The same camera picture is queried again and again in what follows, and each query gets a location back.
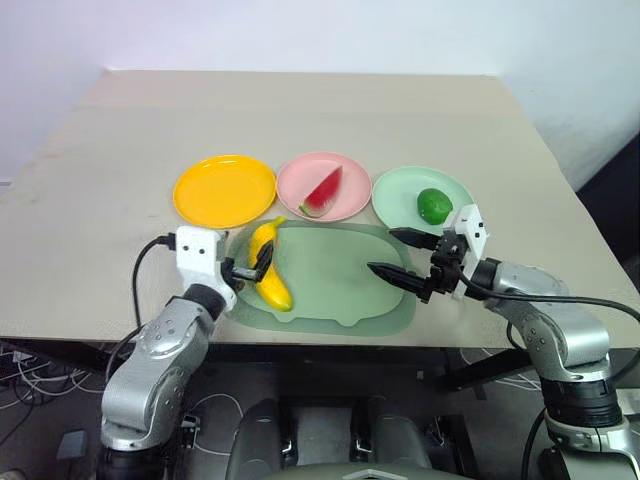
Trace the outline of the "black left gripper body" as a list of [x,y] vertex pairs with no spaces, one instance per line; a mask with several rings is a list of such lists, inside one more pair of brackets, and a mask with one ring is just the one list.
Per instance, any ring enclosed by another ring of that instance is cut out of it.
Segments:
[[225,283],[235,292],[238,293],[244,288],[245,278],[243,276],[243,268],[235,264],[235,260],[226,257],[221,263],[221,274]]

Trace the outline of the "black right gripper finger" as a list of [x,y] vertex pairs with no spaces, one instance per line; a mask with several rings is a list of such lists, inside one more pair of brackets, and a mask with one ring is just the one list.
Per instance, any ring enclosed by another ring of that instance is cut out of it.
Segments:
[[440,236],[414,228],[393,228],[390,229],[388,233],[405,245],[416,249],[435,251],[440,242]]
[[429,300],[431,297],[431,293],[425,288],[426,279],[415,273],[384,262],[368,262],[367,267],[388,284],[407,291],[420,300]]

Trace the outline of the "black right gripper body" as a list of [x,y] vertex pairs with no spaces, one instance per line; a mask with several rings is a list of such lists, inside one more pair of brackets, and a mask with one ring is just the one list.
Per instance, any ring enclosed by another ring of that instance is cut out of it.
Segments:
[[420,238],[420,247],[432,252],[429,276],[418,294],[423,303],[428,303],[433,293],[452,294],[455,291],[468,244],[463,235],[451,231],[445,231],[440,237],[423,233]]

